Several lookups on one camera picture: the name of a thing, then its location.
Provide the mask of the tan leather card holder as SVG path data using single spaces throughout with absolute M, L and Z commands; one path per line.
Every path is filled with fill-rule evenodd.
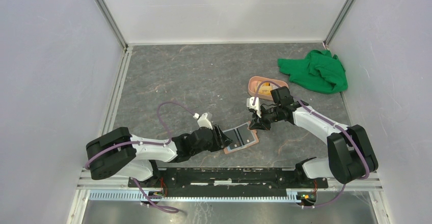
M 232 142 L 224 149 L 225 154 L 237 152 L 259 143 L 256 130 L 250 130 L 250 121 L 237 127 L 224 130 L 223 133 L 228 136 Z

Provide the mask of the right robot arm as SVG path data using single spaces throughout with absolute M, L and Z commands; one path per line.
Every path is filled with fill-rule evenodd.
M 327 147 L 325 158 L 309 158 L 295 166 L 294 181 L 308 187 L 317 178 L 334 178 L 341 184 L 366 179 L 379 168 L 379 163 L 364 127 L 348 126 L 317 112 L 307 102 L 293 97 L 288 87 L 271 91 L 273 105 L 261 104 L 250 97 L 246 106 L 252 113 L 250 129 L 270 130 L 271 125 L 284 121 L 301 127 Z

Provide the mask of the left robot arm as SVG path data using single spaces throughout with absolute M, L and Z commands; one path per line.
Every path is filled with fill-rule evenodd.
M 127 127 L 119 127 L 87 143 L 85 169 L 93 180 L 120 175 L 154 187 L 160 181 L 155 161 L 184 162 L 203 151 L 222 150 L 232 142 L 218 125 L 165 140 L 139 137 Z

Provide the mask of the pink oval tray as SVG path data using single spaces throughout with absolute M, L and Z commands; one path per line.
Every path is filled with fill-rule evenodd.
M 278 87 L 288 87 L 288 84 L 282 80 L 253 76 L 248 83 L 248 93 L 250 96 L 254 97 L 256 91 L 258 91 L 257 97 L 259 99 L 272 101 L 271 90 Z

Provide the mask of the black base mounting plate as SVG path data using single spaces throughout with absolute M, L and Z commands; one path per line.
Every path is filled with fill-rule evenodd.
M 168 197 L 285 197 L 288 189 L 326 189 L 326 178 L 307 179 L 295 169 L 273 168 L 159 168 L 140 182 L 145 188 L 167 190 Z

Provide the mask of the green cloth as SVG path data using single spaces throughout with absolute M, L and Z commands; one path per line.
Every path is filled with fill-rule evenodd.
M 335 94 L 348 88 L 345 68 L 329 50 L 312 50 L 303 59 L 278 59 L 277 65 L 290 83 L 313 92 Z

